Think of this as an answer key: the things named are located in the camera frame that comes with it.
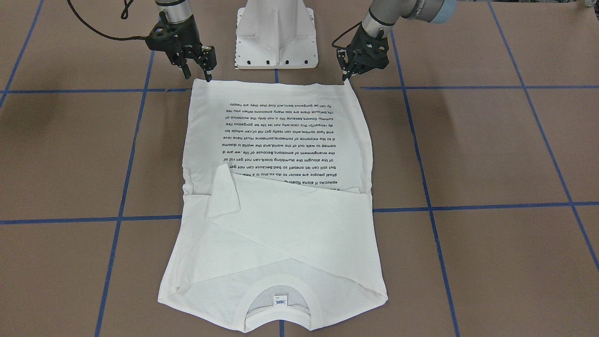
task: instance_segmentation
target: grid pattern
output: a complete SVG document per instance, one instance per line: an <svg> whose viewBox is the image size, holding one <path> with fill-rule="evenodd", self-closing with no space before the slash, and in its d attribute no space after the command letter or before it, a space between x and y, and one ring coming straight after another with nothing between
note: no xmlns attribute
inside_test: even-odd
<svg viewBox="0 0 599 337"><path fill-rule="evenodd" d="M108 216L108 217L98 216L98 217L85 217L85 218L42 218L42 219L5 219L5 220L0 220L0 225L60 224L60 223L81 223L81 222L114 222L114 223L116 223L116 226L114 229L113 241L111 244L110 258L109 258L108 267L107 267L107 270L105 273L104 288L103 288L102 294L99 294L99 296L101 296L101 301L100 301L100 306L98 309L98 318L97 318L97 323L96 323L96 328L95 328L95 336L100 336L101 332L102 332L102 322L103 322L103 318L104 318L104 311L105 311L107 296L111 289L110 284L111 284L113 265L114 265L115 256L117 254L118 247L119 247L119 234L120 234L120 230L121 230L121 225L127 221L154 221L154 220L181 219L180 214L125 216L125 204L126 204L126 201L128 198L129 184L130 184L131 177L132 177L132 168L133 168L134 160L135 160L136 142L137 142L138 133L140 131L140 123L142 121L143 114L144 114L144 108L146 105L147 94L150 92L185 92L185 91L190 90L190 88L163 88L163 89L149 88L150 78L152 76L153 62L154 62L154 58L155 58L155 54L154 54L154 52L152 52L150 55L149 63L147 64L147 72L146 72L146 78L145 78L143 88L12 90L11 84L13 83L13 81L15 79L15 76L16 76L17 70L19 69L19 65L21 63L23 55L27 52L29 40L31 38L32 33L35 30L38 18L40 16L40 12L42 12L43 8L44 8L44 0L40 0L37 10L35 12L35 15L32 19L32 23L31 23L31 27L29 28L29 32L23 42L23 46L19 52L19 55L14 64L14 67L11 71L10 78L8 79L5 89L2 91L2 98L0 99L0 107L2 107L2 105L5 103L7 96L10 96L10 95L93 94L93 93L117 94L117 93L125 93L125 92L141 93L141 101L140 101L139 111L138 111L138 115L137 115L137 123L135 125L135 131L133 133L133 139L132 139L132 143L131 143L131 151L129 154L128 165L127 165L127 169L125 172L125 180L124 180L124 184L123 184L123 188L122 188L122 198L120 201L118 214L116 216ZM395 62L397 63L398 77L399 77L399 81L400 81L401 85L400 86L361 86L360 87L361 90L364 90L364 91L397 91L398 95L401 95L403 97L403 101L404 101L406 112L407 112L407 119L409 121L409 127L410 127L410 131L411 131L412 137L413 137L414 152L415 152L416 158L418 159L419 170L420 170L420 175L421 175L421 179L422 179L422 189L423 189L423 193L424 193L424 196L426 199L426 206L423 206L423 207L395 207L395 208L382 207L382 208L373 209L373 212L374 213L422 212L422 213L428 214L428 217L430 220L430 225L431 225L431 230L432 230L432 233L434 236L434 242L436 245L436 250L437 250L437 255L438 255L438 263L440 265L441 274L443 277L443 284L445 287L445 292L446 292L446 297L447 297L447 305L449 306L449 314L451 316L451 322L453 324L453 332L456 337L459 337L461 335L460 325L459 325L460 315L459 315L459 312L456 311L456 308L454 306L454 299L452 297L452 290L451 290L452 278L451 278L451 275L448 274L447 269L446 269L446 263L445 263L444 255L443 255L442 242L440 240L440 236L439 236L438 229L437 229L437 221L435 219L435 215L437 214L437 212L454 211L454 210L529 209L529 208L550 208L550 207L562 207L564 209L569 209L572 212L572 214L574 215L576 222L579 226L580 235L582 235L582 237L584 238L586 247L588 249L588 254L591 256L591 258L595 264L595 267L597 269L597 272L599 272L599 261L597 259L597 254L596 254L595 249L592 246L591 240L589 239L589 236L587 234L587 230L585 228L584 221L581 219L581 217L579 215L579 207L581 207L581 206L599 206L599 200L575 200L572 197L570 190L568 189L568 186L566 184L566 181L562 175L562 171L560 169L560 164L559 164L558 160L556 159L556 156L552 150L550 141L548 140L548 138L545 134L543 124L541 123L541 120L537 114L537 110L536 110L534 101L531 98L531 95L529 93L529 89L545 89L545 90L547 90L547 89L593 89L594 90L594 89L599 89L599 85L549 85L549 86L540 86L540 85L535 85L535 86L530 85L529 86L529 85L527 85L524 82L524 79L519 70L518 64L516 63L516 59L512 53L512 50L510 49L509 41L506 38L506 36L504 35L504 31L502 29L500 20L498 19L498 16L494 10L494 6L491 3L488 3L488 10L491 12L491 14L493 16L493 19L497 26L497 30L498 30L499 34L501 35L501 39L503 40L503 43L505 46L505 52L509 55L509 58L513 64L513 70L515 71L515 73L518 76L520 85L518 85L518 86L504 86L504 85L499 85L499 86L489 86L489 85L486 85L486 86L484 86L484 85L483 86L407 86L404 81L404 73L402 72L401 59L400 59L401 51L398 50L397 44L395 42L395 35L392 32L390 38L391 38L391 42L392 42L392 46L393 46ZM279 83L279 70L274 70L274 82ZM464 205L454 205L454 206L436 206L436 205L434 205L434 203L431 201L431 196L429 194L429 187L427 185L425 166L423 165L423 160L422 160L421 153L420 153L418 131L415 127L415 122L413 120L412 109L410 107L410 99L409 99L408 92L409 91L422 91L422 90L438 91L438 90L452 90L452 89L456 89L456 90L457 89L462 89L462 90L463 89L468 89L468 90L470 90L470 89L471 90L490 90L490 89L512 89L512 90L514 90L514 89L518 89L518 90L522 90L524 92L526 99L528 101L528 104L530 106L530 113L532 113L534 116L534 119L535 119L536 124L539 129L539 132L542 136L544 145L546 146L546 150L551 158L551 161L553 163L555 171L559 177L559 181L560 181L561 186L566 195L567 202L513 203L513 204L464 204ZM282 321L279 322L279 332L280 332L281 337L285 335L285 324Z"/></svg>

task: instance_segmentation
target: gray robot arm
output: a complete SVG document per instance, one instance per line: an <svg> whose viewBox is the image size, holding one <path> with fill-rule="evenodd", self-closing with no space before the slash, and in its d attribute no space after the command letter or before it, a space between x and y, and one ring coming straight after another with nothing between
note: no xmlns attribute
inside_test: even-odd
<svg viewBox="0 0 599 337"><path fill-rule="evenodd" d="M389 64L387 35L400 17L444 23L453 15L455 7L456 0L374 0L362 22L332 43L337 48L337 61L343 70L343 80L375 68L384 69ZM335 45L356 27L358 30L347 47Z"/></svg>

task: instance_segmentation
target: wire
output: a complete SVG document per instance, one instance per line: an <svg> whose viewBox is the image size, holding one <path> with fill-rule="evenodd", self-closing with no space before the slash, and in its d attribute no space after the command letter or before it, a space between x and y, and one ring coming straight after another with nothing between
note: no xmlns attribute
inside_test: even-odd
<svg viewBox="0 0 599 337"><path fill-rule="evenodd" d="M131 7L133 4L133 0L129 0L129 2L127 0L123 0L123 2L125 3L125 9L120 14L120 18L126 20L129 17L129 7Z"/></svg>
<svg viewBox="0 0 599 337"><path fill-rule="evenodd" d="M334 41L331 43L331 47L333 47L333 48L338 48L338 49L345 49L345 47L336 46L336 45L335 45L335 43L336 43L337 41L339 41L339 39L340 39L340 38L344 37L344 36L345 36L345 34L349 33L349 32L350 32L352 29L354 29L354 28L356 28L357 26L359 26L359 25L360 25L360 23L362 23L362 22L358 22L358 23L356 23L356 24L355 24L355 25L353 25L353 26L352 26L350 29L348 29L348 30L344 31L344 32L343 32L341 35L339 35L339 37L338 37L338 38L336 38L336 39L335 39L335 40L334 40Z"/></svg>
<svg viewBox="0 0 599 337"><path fill-rule="evenodd" d="M91 29L94 33L96 33L102 37L109 38L111 40L116 40L116 41L145 40L146 39L146 37L143 37L143 36L112 37L110 35L106 35L106 34L102 33L101 31L95 29L94 27L90 26L89 23L85 22L85 20L83 20L83 18L79 15L79 13L77 13L77 10L75 10L75 7L73 7L71 0L66 0L66 2L69 4L69 7L71 7L71 10L75 14L75 16L79 19L79 21L81 21L82 24L84 24L86 27Z"/></svg>

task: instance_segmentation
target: brown surface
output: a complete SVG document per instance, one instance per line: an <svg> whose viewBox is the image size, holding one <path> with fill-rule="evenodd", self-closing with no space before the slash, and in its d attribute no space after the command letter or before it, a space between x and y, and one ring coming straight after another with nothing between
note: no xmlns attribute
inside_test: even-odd
<svg viewBox="0 0 599 337"><path fill-rule="evenodd" d="M309 332L285 322L285 336L453 336L428 212L378 213L375 231L389 301Z"/></svg>
<svg viewBox="0 0 599 337"><path fill-rule="evenodd" d="M114 222L0 227L0 336L91 336Z"/></svg>
<svg viewBox="0 0 599 337"><path fill-rule="evenodd" d="M464 336L599 331L599 277L569 207L435 217Z"/></svg>
<svg viewBox="0 0 599 337"><path fill-rule="evenodd" d="M151 1L136 1L127 21L119 19L122 1L74 3L93 26L118 36L146 34L156 19ZM235 13L245 3L192 1L202 41L216 47L214 78L272 83L272 70L233 68ZM339 83L329 44L363 18L368 3L306 1L315 11L320 63L281 70L280 82ZM38 4L0 5L0 28L10 31L0 37L2 89ZM599 85L592 10L579 4L493 8L527 85ZM402 20L394 32L407 86L520 85L487 4L459 3L442 26ZM389 59L387 69L352 78L373 141L374 206L426 208L393 48ZM142 89L149 60L142 41L105 40L83 27L65 1L45 0L10 90ZM150 88L191 86L163 53L155 54ZM573 200L597 204L599 89L528 91ZM180 215L189 95L147 93L124 216ZM568 201L523 90L407 95L433 207ZM111 220L119 216L142 96L6 96L0 108L0 335L95 333ZM599 330L599 273L572 209L538 206L435 212L462 336L593 336ZM599 251L599 206L576 209ZM110 219L12 221L85 217ZM156 302L179 221L130 220L121 222L100 335L241 336ZM315 332L286 323L286 336L455 335L428 212L377 213L374 220L389 302ZM279 336L278 327L270 323L251 335Z"/></svg>

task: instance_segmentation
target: white mounting plate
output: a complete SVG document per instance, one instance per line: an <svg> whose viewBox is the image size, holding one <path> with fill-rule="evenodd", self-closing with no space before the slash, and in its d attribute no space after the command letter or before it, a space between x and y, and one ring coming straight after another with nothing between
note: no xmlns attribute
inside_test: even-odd
<svg viewBox="0 0 599 337"><path fill-rule="evenodd" d="M237 11L237 26L245 8ZM314 25L314 10L306 8L310 21ZM275 63L278 53L279 64ZM238 69L305 69L316 68L318 52L316 37L296 38L283 50L275 50L262 45L257 38L237 37L235 45L235 68Z"/></svg>

